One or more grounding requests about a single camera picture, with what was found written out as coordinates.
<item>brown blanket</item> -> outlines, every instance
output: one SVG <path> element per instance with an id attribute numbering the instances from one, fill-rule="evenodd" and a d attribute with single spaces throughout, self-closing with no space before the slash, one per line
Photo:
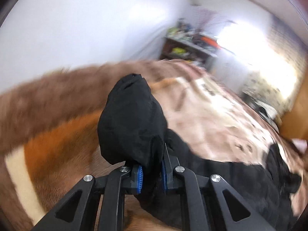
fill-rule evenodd
<path id="1" fill-rule="evenodd" d="M 263 164 L 273 140 L 291 171 L 303 175 L 292 201 L 307 203 L 301 159 L 247 105 L 204 71 L 184 61 L 105 64 L 45 76 L 0 96 L 0 207 L 15 230 L 29 230 L 85 174 L 110 166 L 100 155 L 96 126 L 115 83 L 141 73 L 172 128 L 203 158 Z M 126 197 L 126 230 L 173 230 Z"/>

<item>bed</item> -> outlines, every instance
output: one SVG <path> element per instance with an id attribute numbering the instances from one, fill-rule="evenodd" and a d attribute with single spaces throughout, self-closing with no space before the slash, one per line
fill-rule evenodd
<path id="1" fill-rule="evenodd" d="M 97 122 L 115 83 L 142 74 L 168 127 L 204 159 L 264 165 L 270 144 L 302 177 L 294 215 L 308 202 L 301 157 L 237 95 L 183 60 L 136 61 L 59 71 L 0 96 L 0 217 L 8 230 L 30 230 L 84 175 L 108 174 Z M 126 197 L 125 230 L 176 230 Z"/>

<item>black fabric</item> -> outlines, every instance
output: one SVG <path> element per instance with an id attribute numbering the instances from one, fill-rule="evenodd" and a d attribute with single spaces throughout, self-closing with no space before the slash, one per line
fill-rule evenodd
<path id="1" fill-rule="evenodd" d="M 167 130 L 166 143 L 182 166 L 209 177 L 221 175 L 269 224 L 278 231 L 288 230 L 296 221 L 291 209 L 290 193 L 295 193 L 301 177 L 289 172 L 278 145 L 270 147 L 266 169 L 260 165 L 205 160 L 194 155 L 188 145 L 172 130 Z M 136 196 L 141 207 L 167 225 L 181 229 L 180 197 L 166 196 L 158 179 L 151 199 Z"/>
<path id="2" fill-rule="evenodd" d="M 160 171 L 166 130 L 162 108 L 145 79 L 127 75 L 111 90 L 99 119 L 101 154 L 111 164 L 136 161 L 145 174 Z"/>

